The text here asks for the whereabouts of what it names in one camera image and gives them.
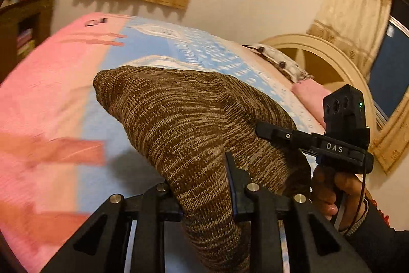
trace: sleeve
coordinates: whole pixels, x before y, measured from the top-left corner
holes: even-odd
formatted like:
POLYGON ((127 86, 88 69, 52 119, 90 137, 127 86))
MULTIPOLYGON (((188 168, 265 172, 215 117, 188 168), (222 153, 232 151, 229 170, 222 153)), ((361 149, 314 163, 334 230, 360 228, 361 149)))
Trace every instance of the sleeve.
POLYGON ((361 226, 361 224, 367 218, 369 204, 366 198, 363 199, 363 203, 365 205, 365 213, 362 215, 362 217, 357 222, 355 222, 351 230, 348 231, 348 228, 346 228, 345 230, 341 231, 342 236, 345 236, 345 237, 352 236, 352 234, 358 230, 359 226, 361 226))
POLYGON ((366 218, 346 239, 373 273, 408 272, 409 231, 389 228, 377 209, 369 201, 366 204, 366 218))

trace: black cable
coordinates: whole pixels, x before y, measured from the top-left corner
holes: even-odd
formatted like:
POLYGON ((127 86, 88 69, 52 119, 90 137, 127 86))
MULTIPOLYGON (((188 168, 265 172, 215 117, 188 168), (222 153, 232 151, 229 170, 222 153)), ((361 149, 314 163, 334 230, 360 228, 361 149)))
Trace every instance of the black cable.
POLYGON ((363 203, 363 195, 365 194, 365 180, 367 178, 367 164, 366 161, 363 162, 363 176, 362 176, 362 188, 361 188, 361 195, 359 196, 359 204, 358 204, 358 208, 357 211, 355 213, 354 218, 352 219, 351 225, 348 227, 348 229, 346 230, 345 234, 348 234, 349 231, 352 229, 353 225, 355 224, 355 220, 358 217, 359 214, 359 210, 361 209, 361 205, 363 203))

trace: window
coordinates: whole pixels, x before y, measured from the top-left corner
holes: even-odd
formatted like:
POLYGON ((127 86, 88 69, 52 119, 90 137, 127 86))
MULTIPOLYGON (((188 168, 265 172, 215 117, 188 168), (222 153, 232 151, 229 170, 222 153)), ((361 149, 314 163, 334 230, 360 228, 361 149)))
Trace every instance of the window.
POLYGON ((392 0, 389 25, 373 63, 369 89, 382 128, 409 86, 409 2, 392 0))

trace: pink pillow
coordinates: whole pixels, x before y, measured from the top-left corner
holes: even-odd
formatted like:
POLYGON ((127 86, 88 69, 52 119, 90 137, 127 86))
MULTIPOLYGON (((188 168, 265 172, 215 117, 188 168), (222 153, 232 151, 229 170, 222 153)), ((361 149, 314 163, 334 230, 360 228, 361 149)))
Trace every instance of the pink pillow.
POLYGON ((313 79, 299 81, 292 86, 291 90, 312 116, 325 128, 322 100, 331 92, 313 79))

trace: camera lens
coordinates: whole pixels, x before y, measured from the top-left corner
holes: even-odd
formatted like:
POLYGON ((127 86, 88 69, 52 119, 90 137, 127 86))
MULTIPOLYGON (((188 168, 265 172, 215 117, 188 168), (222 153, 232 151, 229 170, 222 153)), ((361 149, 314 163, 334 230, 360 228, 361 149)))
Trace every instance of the camera lens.
POLYGON ((335 113, 338 112, 338 110, 339 110, 339 101, 338 100, 334 101, 333 110, 334 110, 335 113))
POLYGON ((344 109, 348 108, 349 100, 347 96, 344 96, 344 99, 342 100, 342 106, 344 109))

